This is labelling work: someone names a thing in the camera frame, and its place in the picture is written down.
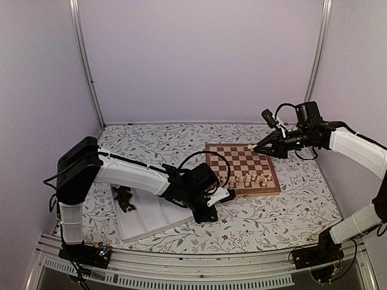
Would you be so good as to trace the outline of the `white divided tray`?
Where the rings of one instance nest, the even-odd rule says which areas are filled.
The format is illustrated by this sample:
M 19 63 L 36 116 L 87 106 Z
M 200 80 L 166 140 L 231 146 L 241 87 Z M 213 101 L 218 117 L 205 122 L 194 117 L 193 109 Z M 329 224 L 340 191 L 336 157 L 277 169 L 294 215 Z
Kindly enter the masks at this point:
M 110 185 L 120 237 L 125 242 L 134 242 L 194 220 L 190 209 L 139 189 L 131 190 L 129 203 L 135 209 L 124 210 L 119 205 L 117 188 L 116 184 Z

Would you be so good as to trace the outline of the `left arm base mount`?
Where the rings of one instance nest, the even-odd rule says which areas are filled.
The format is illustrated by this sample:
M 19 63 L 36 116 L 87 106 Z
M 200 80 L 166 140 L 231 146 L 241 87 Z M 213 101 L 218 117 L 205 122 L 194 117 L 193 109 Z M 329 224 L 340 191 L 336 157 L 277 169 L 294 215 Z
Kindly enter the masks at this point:
M 94 245 L 86 245 L 84 242 L 78 245 L 63 243 L 59 251 L 59 257 L 73 263 L 107 269 L 111 258 L 111 250 L 111 246 L 102 242 Z

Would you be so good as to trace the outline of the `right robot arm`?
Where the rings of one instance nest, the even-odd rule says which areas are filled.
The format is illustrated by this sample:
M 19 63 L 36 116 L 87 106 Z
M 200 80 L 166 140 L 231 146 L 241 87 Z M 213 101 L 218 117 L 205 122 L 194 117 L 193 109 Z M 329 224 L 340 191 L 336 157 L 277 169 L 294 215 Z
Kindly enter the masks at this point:
M 317 263 L 326 263 L 336 253 L 336 246 L 359 235 L 366 235 L 386 223 L 386 147 L 352 130 L 343 121 L 325 121 L 317 103 L 308 101 L 294 106 L 297 125 L 287 130 L 275 113 L 266 109 L 262 117 L 273 132 L 249 149 L 256 153 L 286 159 L 288 152 L 309 147 L 342 154 L 364 166 L 382 181 L 371 203 L 319 235 L 313 250 Z

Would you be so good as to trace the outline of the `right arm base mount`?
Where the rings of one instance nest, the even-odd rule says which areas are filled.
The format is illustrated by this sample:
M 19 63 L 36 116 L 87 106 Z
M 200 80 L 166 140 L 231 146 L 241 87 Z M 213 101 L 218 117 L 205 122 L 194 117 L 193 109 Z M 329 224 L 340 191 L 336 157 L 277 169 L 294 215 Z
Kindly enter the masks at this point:
M 308 268 L 315 282 L 326 284 L 333 281 L 342 266 L 344 253 L 341 246 L 332 249 L 320 249 L 318 246 L 308 248 L 296 247 L 288 255 L 290 263 L 296 269 Z

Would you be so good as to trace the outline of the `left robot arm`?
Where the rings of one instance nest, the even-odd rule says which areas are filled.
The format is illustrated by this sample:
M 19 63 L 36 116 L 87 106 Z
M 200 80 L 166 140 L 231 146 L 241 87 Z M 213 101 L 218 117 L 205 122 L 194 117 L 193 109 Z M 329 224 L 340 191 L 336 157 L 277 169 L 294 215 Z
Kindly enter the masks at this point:
M 43 183 L 55 180 L 55 197 L 59 210 L 61 238 L 67 253 L 77 262 L 85 262 L 90 250 L 82 234 L 82 203 L 94 183 L 117 184 L 159 196 L 192 211 L 195 222 L 215 222 L 215 206 L 209 189 L 218 178 L 205 163 L 185 169 L 167 164 L 155 167 L 99 147 L 94 137 L 85 137 L 63 155 L 55 175 Z

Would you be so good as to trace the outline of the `wooden chessboard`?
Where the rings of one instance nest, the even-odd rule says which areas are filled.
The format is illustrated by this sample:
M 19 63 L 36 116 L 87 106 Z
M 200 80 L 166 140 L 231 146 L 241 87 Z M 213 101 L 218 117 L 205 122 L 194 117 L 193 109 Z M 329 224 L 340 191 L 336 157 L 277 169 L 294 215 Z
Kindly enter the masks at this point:
M 267 155 L 258 154 L 251 149 L 247 148 L 246 144 L 206 144 L 205 149 L 207 151 L 216 152 L 224 157 L 220 157 L 207 154 L 206 162 L 210 168 L 214 171 L 218 179 L 221 181 L 224 178 L 235 178 L 234 188 L 229 188 L 229 181 L 227 182 L 227 189 L 234 189 L 236 197 L 257 197 L 257 196 L 273 196 L 278 195 L 281 192 L 279 181 L 276 176 L 275 167 L 271 161 L 271 158 Z M 264 174 L 267 179 L 268 175 L 272 176 L 272 180 L 267 180 L 267 186 L 255 187 L 254 181 L 251 180 L 251 186 L 249 188 L 239 188 L 239 177 L 248 173 L 251 176 Z

